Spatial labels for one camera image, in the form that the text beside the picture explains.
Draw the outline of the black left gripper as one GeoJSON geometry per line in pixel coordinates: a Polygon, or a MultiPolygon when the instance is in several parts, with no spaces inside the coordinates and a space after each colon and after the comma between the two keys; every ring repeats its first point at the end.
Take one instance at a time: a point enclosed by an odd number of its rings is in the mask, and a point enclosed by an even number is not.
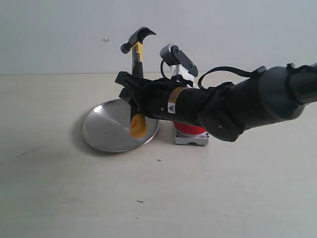
{"type": "MultiPolygon", "coordinates": [[[[123,87],[141,87],[146,79],[120,71],[115,83],[123,87]]],[[[167,111],[168,99],[172,91],[180,86],[180,82],[164,78],[148,80],[142,90],[123,88],[119,97],[130,105],[131,113],[143,113],[152,119],[172,120],[174,114],[167,111]]]]}

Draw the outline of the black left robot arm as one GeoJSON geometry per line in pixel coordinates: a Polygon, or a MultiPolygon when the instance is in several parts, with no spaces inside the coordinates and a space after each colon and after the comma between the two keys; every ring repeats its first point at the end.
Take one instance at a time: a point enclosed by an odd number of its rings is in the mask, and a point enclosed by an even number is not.
{"type": "Polygon", "coordinates": [[[244,77],[234,84],[190,88],[171,80],[138,78],[126,71],[117,75],[120,98],[152,119],[203,127],[210,135],[233,142],[245,130],[298,118],[317,100],[317,67],[260,67],[252,72],[219,67],[244,77]]]}

